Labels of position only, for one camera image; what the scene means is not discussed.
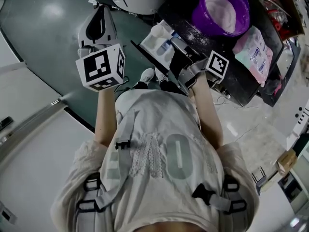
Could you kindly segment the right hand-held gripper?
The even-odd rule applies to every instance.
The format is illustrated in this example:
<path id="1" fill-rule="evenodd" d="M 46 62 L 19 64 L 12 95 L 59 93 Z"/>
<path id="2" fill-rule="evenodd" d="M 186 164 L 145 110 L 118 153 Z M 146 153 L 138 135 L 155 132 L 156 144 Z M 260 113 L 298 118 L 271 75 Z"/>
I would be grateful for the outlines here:
<path id="1" fill-rule="evenodd" d="M 205 73 L 206 78 L 213 84 L 219 84 L 225 77 L 229 60 L 211 51 L 209 57 L 200 55 L 186 42 L 179 38 L 171 38 L 175 53 L 180 53 L 181 61 L 178 64 L 178 87 L 189 94 L 189 89 L 196 83 L 200 74 Z"/>

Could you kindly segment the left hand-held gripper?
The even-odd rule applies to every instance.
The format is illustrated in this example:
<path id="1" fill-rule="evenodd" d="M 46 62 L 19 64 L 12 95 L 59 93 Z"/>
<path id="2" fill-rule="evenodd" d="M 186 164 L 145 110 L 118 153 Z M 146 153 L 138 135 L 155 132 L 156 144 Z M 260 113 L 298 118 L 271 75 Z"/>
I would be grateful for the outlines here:
<path id="1" fill-rule="evenodd" d="M 124 83 L 126 56 L 109 7 L 100 6 L 86 18 L 78 41 L 76 66 L 85 88 L 99 92 Z"/>

